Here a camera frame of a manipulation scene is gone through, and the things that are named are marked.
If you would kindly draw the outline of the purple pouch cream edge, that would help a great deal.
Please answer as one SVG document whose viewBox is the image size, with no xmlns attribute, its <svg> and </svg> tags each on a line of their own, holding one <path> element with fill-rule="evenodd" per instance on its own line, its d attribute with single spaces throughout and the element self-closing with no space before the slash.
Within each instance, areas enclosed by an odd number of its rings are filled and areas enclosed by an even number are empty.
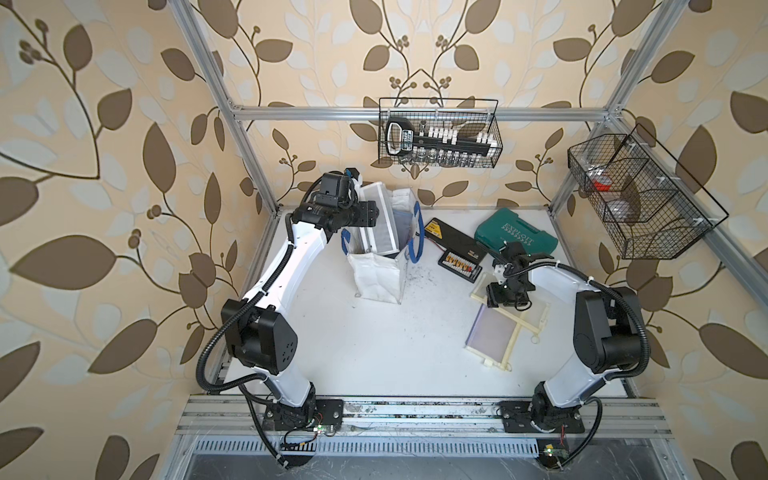
<svg viewBox="0 0 768 480">
<path fill-rule="evenodd" d="M 495 309 L 481 305 L 465 349 L 479 356 L 487 367 L 511 371 L 510 357 L 522 326 Z"/>
</svg>

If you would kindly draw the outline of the white canvas tote bag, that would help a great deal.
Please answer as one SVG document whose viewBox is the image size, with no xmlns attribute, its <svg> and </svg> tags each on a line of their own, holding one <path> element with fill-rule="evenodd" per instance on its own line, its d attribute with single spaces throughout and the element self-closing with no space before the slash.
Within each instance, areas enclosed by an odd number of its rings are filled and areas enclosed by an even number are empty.
<svg viewBox="0 0 768 480">
<path fill-rule="evenodd" d="M 342 251 L 353 270 L 357 296 L 399 304 L 408 266 L 423 254 L 425 225 L 421 205 L 409 188 L 390 190 L 381 182 L 364 186 L 361 197 L 379 209 L 373 227 L 341 230 Z"/>
</svg>

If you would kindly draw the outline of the white mesh pencil pouch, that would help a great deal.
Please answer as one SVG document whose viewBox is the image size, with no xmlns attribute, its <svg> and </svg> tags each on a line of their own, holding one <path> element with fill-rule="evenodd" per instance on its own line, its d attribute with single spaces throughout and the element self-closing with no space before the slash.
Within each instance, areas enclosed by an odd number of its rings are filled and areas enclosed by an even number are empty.
<svg viewBox="0 0 768 480">
<path fill-rule="evenodd" d="M 374 182 L 360 189 L 359 198 L 367 202 L 368 206 L 375 206 L 377 212 L 372 226 L 360 228 L 363 251 L 384 256 L 397 254 L 399 251 L 391 192 L 382 182 Z"/>
</svg>

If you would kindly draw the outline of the grey blue mesh pouch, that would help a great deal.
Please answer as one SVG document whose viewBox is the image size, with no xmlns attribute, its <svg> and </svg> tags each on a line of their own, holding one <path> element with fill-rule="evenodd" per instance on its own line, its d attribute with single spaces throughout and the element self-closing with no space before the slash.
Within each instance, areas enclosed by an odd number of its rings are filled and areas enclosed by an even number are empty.
<svg viewBox="0 0 768 480">
<path fill-rule="evenodd" d="M 413 239 L 413 221 L 414 217 L 411 211 L 394 210 L 393 211 L 398 251 L 403 251 L 408 248 L 409 242 Z"/>
</svg>

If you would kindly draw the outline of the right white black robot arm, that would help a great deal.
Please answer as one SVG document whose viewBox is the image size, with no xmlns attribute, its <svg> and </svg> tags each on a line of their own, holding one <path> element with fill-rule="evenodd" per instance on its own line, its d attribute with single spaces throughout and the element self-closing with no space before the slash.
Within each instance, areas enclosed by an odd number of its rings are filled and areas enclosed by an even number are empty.
<svg viewBox="0 0 768 480">
<path fill-rule="evenodd" d="M 522 429 L 564 437 L 579 424 L 580 410 L 592 404 L 596 417 L 574 449 L 566 443 L 547 445 L 537 459 L 546 470 L 562 470 L 595 437 L 604 406 L 597 392 L 615 379 L 643 373 L 651 356 L 639 299 L 629 287 L 610 287 L 553 256 L 529 254 L 519 242 L 508 243 L 493 256 L 494 278 L 486 288 L 487 305 L 523 312 L 530 293 L 542 287 L 574 308 L 573 354 L 546 381 L 538 383 L 525 411 L 511 419 Z"/>
</svg>

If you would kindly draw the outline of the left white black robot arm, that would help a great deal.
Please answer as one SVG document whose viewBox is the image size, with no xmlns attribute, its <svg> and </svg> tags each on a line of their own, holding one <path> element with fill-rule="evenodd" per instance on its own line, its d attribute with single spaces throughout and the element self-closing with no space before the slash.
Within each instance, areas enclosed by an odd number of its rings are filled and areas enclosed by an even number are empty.
<svg viewBox="0 0 768 480">
<path fill-rule="evenodd" d="M 379 209 L 359 196 L 358 169 L 331 171 L 315 180 L 300 205 L 285 216 L 286 239 L 256 284 L 239 300 L 222 308 L 222 325 L 200 354 L 196 381 L 208 394 L 238 389 L 263 445 L 284 469 L 291 462 L 268 439 L 256 407 L 264 405 L 282 416 L 290 431 L 315 429 L 316 389 L 293 364 L 299 339 L 287 314 L 303 278 L 331 237 L 346 227 L 373 227 Z M 234 360 L 248 374 L 214 384 L 205 369 L 216 344 L 224 340 Z"/>
</svg>

